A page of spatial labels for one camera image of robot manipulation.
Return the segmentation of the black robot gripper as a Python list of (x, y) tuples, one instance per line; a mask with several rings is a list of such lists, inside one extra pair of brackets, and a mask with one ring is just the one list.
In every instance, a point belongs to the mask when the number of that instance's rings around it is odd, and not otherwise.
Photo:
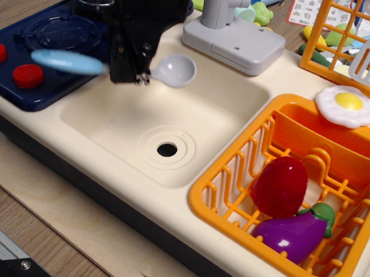
[(162, 34), (188, 16), (190, 0), (114, 0), (104, 13), (110, 28), (113, 83), (147, 85)]

